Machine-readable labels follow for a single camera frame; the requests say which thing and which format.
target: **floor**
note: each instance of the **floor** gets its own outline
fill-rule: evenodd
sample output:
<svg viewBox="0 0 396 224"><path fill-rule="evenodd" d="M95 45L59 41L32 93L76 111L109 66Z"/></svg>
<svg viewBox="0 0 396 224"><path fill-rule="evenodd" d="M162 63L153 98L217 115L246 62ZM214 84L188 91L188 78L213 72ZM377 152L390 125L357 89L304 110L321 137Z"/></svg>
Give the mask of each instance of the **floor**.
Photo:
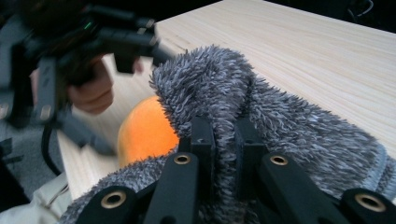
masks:
<svg viewBox="0 0 396 224"><path fill-rule="evenodd" d="M29 126L16 130L5 122L0 122L0 141L12 138L12 152L3 160L22 156L21 161L8 163L7 168L20 181L25 195L30 199L36 189L56 176L44 162L41 154L42 131L42 126ZM49 140L49 155L57 168L63 171L56 133L52 133Z"/></svg>

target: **brass screw hole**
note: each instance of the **brass screw hole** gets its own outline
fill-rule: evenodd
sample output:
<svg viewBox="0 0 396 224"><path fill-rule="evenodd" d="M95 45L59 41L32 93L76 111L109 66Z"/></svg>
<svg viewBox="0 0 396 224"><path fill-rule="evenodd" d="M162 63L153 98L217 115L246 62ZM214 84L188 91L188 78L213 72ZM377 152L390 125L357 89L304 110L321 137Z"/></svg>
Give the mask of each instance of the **brass screw hole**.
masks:
<svg viewBox="0 0 396 224"><path fill-rule="evenodd" d="M124 191L116 190L108 193L101 201L101 205L104 208L112 209L122 205L126 200L126 194Z"/></svg>
<svg viewBox="0 0 396 224"><path fill-rule="evenodd" d="M190 157L187 155L181 155L174 158L176 164L184 165L191 161Z"/></svg>
<svg viewBox="0 0 396 224"><path fill-rule="evenodd" d="M357 194L355 200L361 206L374 212L384 212L387 210L387 207L379 199L368 194Z"/></svg>
<svg viewBox="0 0 396 224"><path fill-rule="evenodd" d="M281 157L281 156L273 156L271 157L271 162L276 164L276 165L287 165L289 162L286 160L286 158Z"/></svg>

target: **light wooden surface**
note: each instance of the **light wooden surface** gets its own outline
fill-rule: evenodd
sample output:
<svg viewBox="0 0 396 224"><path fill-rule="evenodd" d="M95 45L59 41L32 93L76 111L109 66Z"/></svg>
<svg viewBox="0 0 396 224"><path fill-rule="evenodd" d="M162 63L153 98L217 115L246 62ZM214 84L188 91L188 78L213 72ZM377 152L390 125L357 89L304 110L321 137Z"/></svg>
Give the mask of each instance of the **light wooden surface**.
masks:
<svg viewBox="0 0 396 224"><path fill-rule="evenodd" d="M375 136L396 158L396 35L261 0L226 0L158 23L164 46L183 53L209 45L239 50L255 72L283 91L332 111ZM111 57L106 58L112 68ZM154 94L143 76L115 80L115 103L95 118L77 113L116 143L131 108ZM77 149L60 134L74 199L108 173L116 157Z"/></svg>

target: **fuzzy gray fabric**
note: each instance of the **fuzzy gray fabric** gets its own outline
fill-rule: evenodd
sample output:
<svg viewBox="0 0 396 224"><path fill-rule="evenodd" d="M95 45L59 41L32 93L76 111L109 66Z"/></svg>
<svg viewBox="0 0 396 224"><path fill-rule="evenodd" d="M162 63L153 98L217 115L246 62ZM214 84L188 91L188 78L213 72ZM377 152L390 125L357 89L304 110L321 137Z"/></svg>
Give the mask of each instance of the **fuzzy gray fabric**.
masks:
<svg viewBox="0 0 396 224"><path fill-rule="evenodd" d="M270 151L294 158L324 192L340 198L346 189L365 188L388 199L396 195L396 161L370 134L271 87L239 52L210 46L179 55L154 70L151 86L179 137L190 136L194 116L212 121L218 150L216 200L201 204L204 223L258 223L254 202L233 197L233 125L241 115L250 118ZM136 162L105 177L75 200L60 222L74 223L89 199L108 186L141 190L159 178L166 158Z"/></svg>

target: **black cable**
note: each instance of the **black cable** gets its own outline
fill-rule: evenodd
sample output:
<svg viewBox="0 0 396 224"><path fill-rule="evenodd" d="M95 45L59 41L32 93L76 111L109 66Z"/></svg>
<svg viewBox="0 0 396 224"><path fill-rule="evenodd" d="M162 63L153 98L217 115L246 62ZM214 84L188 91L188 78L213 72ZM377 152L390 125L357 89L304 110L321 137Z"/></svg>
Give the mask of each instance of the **black cable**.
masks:
<svg viewBox="0 0 396 224"><path fill-rule="evenodd" d="M56 167L52 158L50 157L50 135L52 133L52 128L49 125L45 125L43 130L43 135L41 137L41 154L43 155L44 162L48 165L51 171L55 175L60 175L61 172Z"/></svg>

